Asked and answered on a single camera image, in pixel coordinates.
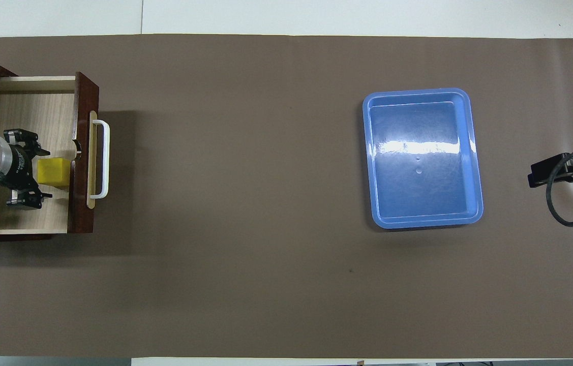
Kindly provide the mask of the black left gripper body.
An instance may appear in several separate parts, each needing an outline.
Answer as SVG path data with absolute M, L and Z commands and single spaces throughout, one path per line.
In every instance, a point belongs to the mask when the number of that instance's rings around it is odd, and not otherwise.
M 0 169 L 0 186 L 18 192 L 38 193 L 39 185 L 33 177 L 33 158 L 39 155 L 39 143 L 5 143 L 1 150 L 11 160 Z

